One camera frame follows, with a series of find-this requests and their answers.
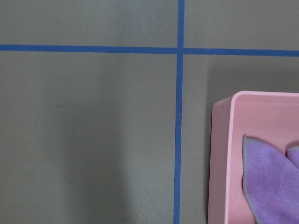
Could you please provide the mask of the pink plastic bin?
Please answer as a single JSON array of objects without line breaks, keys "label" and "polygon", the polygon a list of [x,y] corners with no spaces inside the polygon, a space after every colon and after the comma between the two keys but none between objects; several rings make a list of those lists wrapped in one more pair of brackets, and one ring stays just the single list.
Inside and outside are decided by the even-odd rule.
[{"label": "pink plastic bin", "polygon": [[242,190],[242,138],[256,137],[281,153],[299,143],[297,93],[240,91],[212,108],[208,222],[253,224]]}]

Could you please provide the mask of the purple microfiber cloth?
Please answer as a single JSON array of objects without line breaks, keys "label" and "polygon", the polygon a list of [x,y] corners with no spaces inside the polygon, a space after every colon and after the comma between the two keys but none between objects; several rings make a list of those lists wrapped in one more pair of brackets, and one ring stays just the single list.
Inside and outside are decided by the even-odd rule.
[{"label": "purple microfiber cloth", "polygon": [[285,153],[258,138],[242,139],[242,189],[258,224],[299,222],[299,147]]}]

